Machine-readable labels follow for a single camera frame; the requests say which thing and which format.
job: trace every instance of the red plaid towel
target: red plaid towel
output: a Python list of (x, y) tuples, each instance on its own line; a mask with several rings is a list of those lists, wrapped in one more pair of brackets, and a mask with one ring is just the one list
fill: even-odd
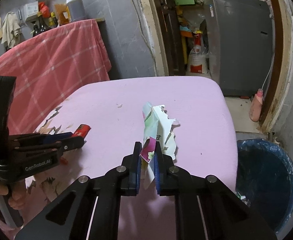
[(110, 69), (95, 20), (55, 28), (4, 53), (0, 75), (17, 76), (8, 120), (10, 134), (34, 132), (74, 91), (109, 80)]

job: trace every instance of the beige towel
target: beige towel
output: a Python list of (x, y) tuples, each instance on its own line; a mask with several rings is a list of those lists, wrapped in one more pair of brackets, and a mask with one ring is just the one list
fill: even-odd
[(2, 31), (3, 38), (1, 44), (7, 42), (10, 49), (19, 44), (21, 27), (14, 12), (8, 12), (5, 16)]

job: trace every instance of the wooden door frame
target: wooden door frame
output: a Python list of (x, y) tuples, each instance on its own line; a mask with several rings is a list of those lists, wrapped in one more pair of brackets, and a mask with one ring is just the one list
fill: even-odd
[(290, 72), (292, 42), (291, 15), (284, 0), (271, 0), (275, 24), (275, 51), (269, 88), (262, 105), (260, 125), (262, 132), (271, 132), (280, 113)]

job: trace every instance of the red lighter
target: red lighter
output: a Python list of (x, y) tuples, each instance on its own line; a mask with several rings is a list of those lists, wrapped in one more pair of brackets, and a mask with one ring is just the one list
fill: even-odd
[[(88, 126), (87, 124), (81, 124), (78, 129), (76, 129), (76, 131), (73, 133), (73, 135), (71, 137), (75, 137), (75, 136), (81, 136), (83, 137), (83, 139), (86, 137), (86, 135), (88, 134), (88, 132), (90, 131), (91, 127)], [(63, 165), (68, 165), (68, 161), (66, 158), (64, 157), (60, 157), (60, 162)]]
[(72, 137), (81, 136), (81, 137), (85, 138), (86, 135), (88, 134), (88, 132), (90, 131), (90, 129), (91, 129), (91, 127), (88, 126), (87, 124), (81, 124), (79, 126), (79, 128), (74, 132)]

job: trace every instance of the pink bottle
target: pink bottle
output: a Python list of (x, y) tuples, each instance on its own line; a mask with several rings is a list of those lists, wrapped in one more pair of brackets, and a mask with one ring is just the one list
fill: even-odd
[(261, 114), (261, 108), (263, 103), (263, 90), (260, 88), (258, 92), (254, 95), (252, 104), (249, 111), (250, 119), (253, 122), (258, 122)]

